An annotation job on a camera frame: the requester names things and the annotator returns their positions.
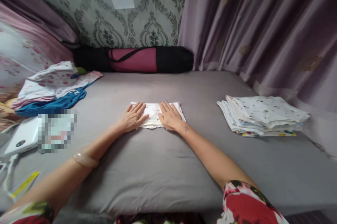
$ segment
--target red floral clothing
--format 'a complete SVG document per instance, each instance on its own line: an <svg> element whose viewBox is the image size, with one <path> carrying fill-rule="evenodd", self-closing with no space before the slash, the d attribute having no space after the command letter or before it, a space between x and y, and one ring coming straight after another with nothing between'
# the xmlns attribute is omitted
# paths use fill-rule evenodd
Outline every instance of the red floral clothing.
<svg viewBox="0 0 337 224"><path fill-rule="evenodd" d="M237 180L226 184L223 210L217 224L288 224L258 189ZM46 202L35 202L20 206L1 216L0 224L50 224L53 218L54 211ZM201 221L196 215L153 213L121 216L115 223L197 224Z"/></svg>

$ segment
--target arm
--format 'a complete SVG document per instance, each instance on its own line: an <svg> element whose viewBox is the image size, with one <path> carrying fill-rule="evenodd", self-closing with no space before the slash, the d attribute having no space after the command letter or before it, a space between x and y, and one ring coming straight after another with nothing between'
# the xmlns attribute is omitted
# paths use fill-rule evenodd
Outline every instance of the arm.
<svg viewBox="0 0 337 224"><path fill-rule="evenodd" d="M178 110L167 102L160 104L159 119L168 130L177 131L196 153L212 178L223 190L231 180L246 182L258 188L250 176L229 156L183 121Z"/></svg>
<svg viewBox="0 0 337 224"><path fill-rule="evenodd" d="M99 161L111 144L122 134L138 128L147 118L141 117L146 105L129 105L121 119L86 146L82 153ZM47 201L54 208L54 217L66 204L76 187L90 174L92 168L84 167L70 158L34 188L19 199L7 212L29 202Z"/></svg>

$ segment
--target gray bed sheet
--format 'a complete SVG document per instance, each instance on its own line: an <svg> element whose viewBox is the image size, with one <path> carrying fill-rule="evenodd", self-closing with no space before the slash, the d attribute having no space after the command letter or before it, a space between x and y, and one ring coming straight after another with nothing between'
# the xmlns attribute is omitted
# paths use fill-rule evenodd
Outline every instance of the gray bed sheet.
<svg viewBox="0 0 337 224"><path fill-rule="evenodd" d="M244 138L230 131L216 104L226 95L254 96L230 72L105 73L74 107L77 126L67 149L22 154L14 184L39 171L37 181L115 123L132 101L179 101L187 122L231 156L284 215L337 206L336 164L309 139ZM86 213L206 211L222 207L222 191L176 133L139 128L118 139L81 184L66 208ZM0 194L0 210L11 206Z"/></svg>

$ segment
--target white power bank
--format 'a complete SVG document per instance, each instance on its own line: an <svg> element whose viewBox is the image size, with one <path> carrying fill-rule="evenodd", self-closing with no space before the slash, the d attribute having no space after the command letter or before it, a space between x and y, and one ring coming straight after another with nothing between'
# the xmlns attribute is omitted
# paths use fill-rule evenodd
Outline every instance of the white power bank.
<svg viewBox="0 0 337 224"><path fill-rule="evenodd" d="M20 126L17 127L4 152L6 157L26 152L38 146L38 121L38 116L32 117L25 119Z"/></svg>

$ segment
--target yellow tag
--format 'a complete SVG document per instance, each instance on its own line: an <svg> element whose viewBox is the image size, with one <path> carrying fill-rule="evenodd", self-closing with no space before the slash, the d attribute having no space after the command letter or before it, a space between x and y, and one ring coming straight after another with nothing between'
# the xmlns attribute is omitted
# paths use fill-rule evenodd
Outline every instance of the yellow tag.
<svg viewBox="0 0 337 224"><path fill-rule="evenodd" d="M26 181L23 182L22 185L19 186L19 188L11 195L11 198L14 198L20 191L25 189L34 179L40 174L40 172L33 172L33 174L30 175L29 178L27 178Z"/></svg>

